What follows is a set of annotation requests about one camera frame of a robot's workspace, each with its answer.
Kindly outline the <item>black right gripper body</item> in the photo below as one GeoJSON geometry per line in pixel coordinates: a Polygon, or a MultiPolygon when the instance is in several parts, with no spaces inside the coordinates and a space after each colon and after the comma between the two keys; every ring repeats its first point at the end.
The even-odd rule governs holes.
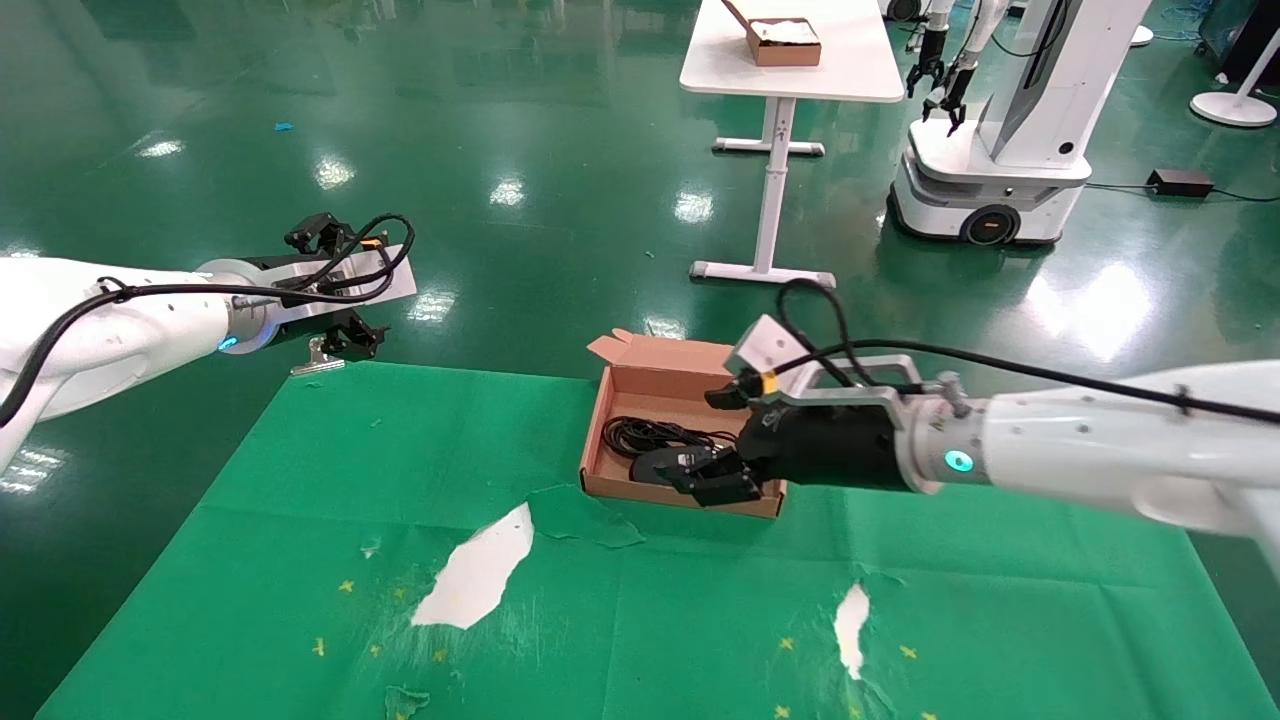
{"type": "Polygon", "coordinates": [[[904,492],[895,432],[874,405],[773,404],[753,411],[739,433],[739,455],[767,479],[904,492]]]}

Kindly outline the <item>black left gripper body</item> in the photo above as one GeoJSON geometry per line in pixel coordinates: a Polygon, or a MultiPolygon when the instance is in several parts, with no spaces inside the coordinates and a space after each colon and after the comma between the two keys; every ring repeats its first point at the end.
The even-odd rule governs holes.
{"type": "MultiPolygon", "coordinates": [[[[298,278],[314,274],[329,258],[324,254],[247,258],[252,268],[242,273],[248,284],[292,288],[298,278]]],[[[260,305],[239,311],[239,346],[265,348],[296,336],[315,334],[332,323],[326,319],[344,309],[340,304],[301,304],[280,299],[256,299],[260,305]]]]}

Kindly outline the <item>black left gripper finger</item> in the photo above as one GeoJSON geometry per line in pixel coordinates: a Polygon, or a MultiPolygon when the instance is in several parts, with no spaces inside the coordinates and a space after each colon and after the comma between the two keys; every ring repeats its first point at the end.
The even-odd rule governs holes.
{"type": "Polygon", "coordinates": [[[302,255],[334,256],[349,237],[349,224],[321,211],[306,217],[285,232],[284,242],[302,255]]]}
{"type": "Polygon", "coordinates": [[[374,359],[388,325],[370,325],[358,313],[333,313],[319,319],[320,350],[347,363],[374,359]]]}

